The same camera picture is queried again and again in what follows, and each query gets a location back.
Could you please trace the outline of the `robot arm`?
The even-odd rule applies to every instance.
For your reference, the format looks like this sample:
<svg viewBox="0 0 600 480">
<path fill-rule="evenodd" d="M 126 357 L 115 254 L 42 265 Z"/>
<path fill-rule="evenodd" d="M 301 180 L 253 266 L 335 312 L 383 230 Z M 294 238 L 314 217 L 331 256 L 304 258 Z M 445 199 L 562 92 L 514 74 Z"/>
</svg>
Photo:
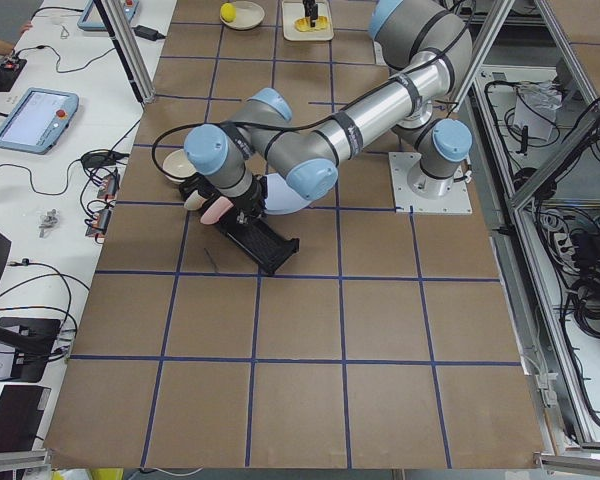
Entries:
<svg viewBox="0 0 600 480">
<path fill-rule="evenodd" d="M 270 187 L 246 166 L 259 154 L 288 190 L 311 203 L 336 184 L 338 167 L 389 130 L 420 154 L 409 176 L 412 190 L 432 198 L 451 185 L 472 146 L 459 120 L 437 119 L 434 100 L 450 93 L 468 71 L 472 39 L 468 25 L 433 1 L 380 1 L 371 39 L 382 48 L 391 76 L 341 110 L 313 124 L 294 127 L 280 93 L 264 88 L 230 119 L 193 126 L 184 154 L 194 173 L 179 182 L 189 210 L 205 209 L 248 224 L 266 212 Z"/>
</svg>

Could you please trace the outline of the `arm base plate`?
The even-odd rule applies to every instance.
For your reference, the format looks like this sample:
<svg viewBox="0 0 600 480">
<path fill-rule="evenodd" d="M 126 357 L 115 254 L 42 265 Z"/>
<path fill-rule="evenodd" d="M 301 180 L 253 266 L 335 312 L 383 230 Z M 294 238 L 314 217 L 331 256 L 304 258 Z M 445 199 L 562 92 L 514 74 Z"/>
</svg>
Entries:
<svg viewBox="0 0 600 480">
<path fill-rule="evenodd" d="M 462 167 L 447 179 L 428 177 L 415 152 L 390 152 L 389 165 L 398 213 L 422 215 L 471 215 L 473 213 Z"/>
</svg>

